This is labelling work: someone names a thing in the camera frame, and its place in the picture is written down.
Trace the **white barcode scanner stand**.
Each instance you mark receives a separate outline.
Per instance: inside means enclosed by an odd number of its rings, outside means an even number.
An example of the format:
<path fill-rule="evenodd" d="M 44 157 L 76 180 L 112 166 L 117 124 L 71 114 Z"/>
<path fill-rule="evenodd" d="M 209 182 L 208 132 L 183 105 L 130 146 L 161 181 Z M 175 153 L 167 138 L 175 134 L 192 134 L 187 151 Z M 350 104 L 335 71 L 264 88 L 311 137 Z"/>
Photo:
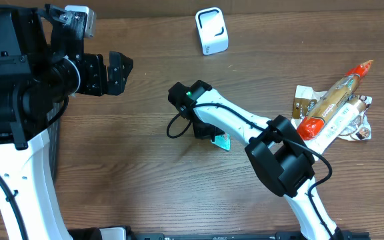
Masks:
<path fill-rule="evenodd" d="M 198 11 L 195 14 L 195 22 L 204 55 L 227 50 L 229 36 L 220 8 L 210 7 Z"/>

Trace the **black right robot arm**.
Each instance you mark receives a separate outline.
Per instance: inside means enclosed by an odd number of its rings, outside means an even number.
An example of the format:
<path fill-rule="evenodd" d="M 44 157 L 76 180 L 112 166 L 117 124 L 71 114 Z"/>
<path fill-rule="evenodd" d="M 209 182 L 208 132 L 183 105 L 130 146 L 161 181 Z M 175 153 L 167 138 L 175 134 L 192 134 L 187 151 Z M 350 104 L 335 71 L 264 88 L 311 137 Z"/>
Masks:
<path fill-rule="evenodd" d="M 190 87 L 177 82 L 168 91 L 168 100 L 178 115 L 188 120 L 195 138 L 215 141 L 229 135 L 244 145 L 257 178 L 270 192 L 287 200 L 304 238 L 343 238 L 317 192 L 317 186 L 326 182 L 333 170 L 316 180 L 313 164 L 321 154 L 306 146 L 286 117 L 254 115 L 201 80 Z"/>

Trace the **grey plastic mesh basket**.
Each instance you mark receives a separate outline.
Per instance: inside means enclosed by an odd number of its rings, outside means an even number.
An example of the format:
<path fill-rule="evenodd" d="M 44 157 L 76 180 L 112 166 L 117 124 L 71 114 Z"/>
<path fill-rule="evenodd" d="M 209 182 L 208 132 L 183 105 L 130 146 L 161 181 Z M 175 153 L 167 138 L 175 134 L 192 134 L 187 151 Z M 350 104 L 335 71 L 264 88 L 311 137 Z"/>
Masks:
<path fill-rule="evenodd" d="M 34 150 L 42 145 L 48 149 L 48 160 L 52 180 L 57 178 L 58 152 L 59 152 L 59 130 L 60 120 L 56 120 L 44 132 L 32 137 L 25 147 L 17 149 L 14 144 L 13 134 L 9 125 L 0 123 L 0 163 L 26 163 Z"/>

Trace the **orange spaghetti pack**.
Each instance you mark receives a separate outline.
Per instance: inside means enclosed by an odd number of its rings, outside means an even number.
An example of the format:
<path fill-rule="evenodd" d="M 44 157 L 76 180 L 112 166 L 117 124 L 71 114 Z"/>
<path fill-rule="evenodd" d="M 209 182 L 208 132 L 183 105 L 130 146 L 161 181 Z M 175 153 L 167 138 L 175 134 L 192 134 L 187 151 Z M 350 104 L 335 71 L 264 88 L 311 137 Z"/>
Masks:
<path fill-rule="evenodd" d="M 372 63 L 373 60 L 368 60 L 349 70 L 318 100 L 297 127 L 303 140 L 312 140 L 321 132 L 362 83 Z"/>

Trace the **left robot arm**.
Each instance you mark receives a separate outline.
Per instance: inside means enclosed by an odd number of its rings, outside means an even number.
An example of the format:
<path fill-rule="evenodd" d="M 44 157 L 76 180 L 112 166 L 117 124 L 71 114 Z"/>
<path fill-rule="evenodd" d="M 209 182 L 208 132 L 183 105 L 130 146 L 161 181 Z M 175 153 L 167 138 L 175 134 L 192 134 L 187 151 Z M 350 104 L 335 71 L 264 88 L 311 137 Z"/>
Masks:
<path fill-rule="evenodd" d="M 86 54 L 95 12 L 0 5 L 0 211 L 10 239 L 131 239 L 128 227 L 66 228 L 50 168 L 49 128 L 69 97 L 120 95 L 132 59 Z"/>

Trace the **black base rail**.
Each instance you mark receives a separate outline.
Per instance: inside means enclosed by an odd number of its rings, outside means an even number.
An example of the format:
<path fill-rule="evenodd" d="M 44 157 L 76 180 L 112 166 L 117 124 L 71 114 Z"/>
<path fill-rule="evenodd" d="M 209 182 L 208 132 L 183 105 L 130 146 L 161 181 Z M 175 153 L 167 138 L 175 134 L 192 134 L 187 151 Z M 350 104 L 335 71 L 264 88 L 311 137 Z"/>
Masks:
<path fill-rule="evenodd" d="M 135 233 L 127 239 L 136 240 L 300 240 L 300 232 L 277 232 L 274 234 L 227 234 L 227 235 L 164 235 L 162 233 Z"/>

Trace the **brown cardboard back panel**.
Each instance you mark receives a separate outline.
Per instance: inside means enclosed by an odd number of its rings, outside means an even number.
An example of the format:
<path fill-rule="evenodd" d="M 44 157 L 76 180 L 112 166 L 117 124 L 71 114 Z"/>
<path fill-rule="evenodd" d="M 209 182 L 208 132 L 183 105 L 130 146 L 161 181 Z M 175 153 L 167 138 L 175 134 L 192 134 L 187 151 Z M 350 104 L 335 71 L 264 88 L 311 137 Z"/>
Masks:
<path fill-rule="evenodd" d="M 181 17 L 218 7 L 224 14 L 384 9 L 384 0 L 100 0 L 87 5 L 100 18 Z"/>

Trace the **beige bread snack bag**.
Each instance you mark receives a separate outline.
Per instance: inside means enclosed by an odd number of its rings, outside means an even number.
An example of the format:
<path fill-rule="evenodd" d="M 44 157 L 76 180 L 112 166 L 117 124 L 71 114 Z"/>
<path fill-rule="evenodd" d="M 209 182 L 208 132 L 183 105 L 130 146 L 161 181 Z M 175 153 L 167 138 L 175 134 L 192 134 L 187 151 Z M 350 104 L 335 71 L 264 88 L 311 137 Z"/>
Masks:
<path fill-rule="evenodd" d="M 291 122 L 297 127 L 308 112 L 326 94 L 326 91 L 314 91 L 312 87 L 298 85 L 293 99 L 293 112 Z M 368 122 L 366 112 L 372 104 L 372 97 L 366 95 L 352 94 L 349 99 L 358 97 L 365 104 L 364 110 L 337 136 L 347 141 L 367 141 L 371 139 L 371 126 Z"/>

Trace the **white cream tube brown cap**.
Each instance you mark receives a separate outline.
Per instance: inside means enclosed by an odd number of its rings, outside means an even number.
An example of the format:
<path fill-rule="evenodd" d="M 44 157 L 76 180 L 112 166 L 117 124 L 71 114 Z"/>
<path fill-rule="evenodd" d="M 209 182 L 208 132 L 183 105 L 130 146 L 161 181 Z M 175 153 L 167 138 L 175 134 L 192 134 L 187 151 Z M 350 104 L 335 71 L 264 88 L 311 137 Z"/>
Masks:
<path fill-rule="evenodd" d="M 365 109 L 365 102 L 360 100 L 359 97 L 350 99 L 338 110 L 315 138 L 305 142 L 306 145 L 321 155 L 346 126 Z"/>

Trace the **light blue snack packet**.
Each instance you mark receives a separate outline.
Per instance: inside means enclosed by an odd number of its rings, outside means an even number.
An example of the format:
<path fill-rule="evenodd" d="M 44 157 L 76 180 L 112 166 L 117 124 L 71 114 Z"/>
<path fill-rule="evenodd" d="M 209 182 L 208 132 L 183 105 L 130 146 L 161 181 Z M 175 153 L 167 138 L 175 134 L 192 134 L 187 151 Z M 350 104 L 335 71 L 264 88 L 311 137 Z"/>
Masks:
<path fill-rule="evenodd" d="M 211 142 L 225 151 L 230 151 L 231 149 L 231 140 L 229 134 L 227 133 L 223 135 L 216 135 Z"/>

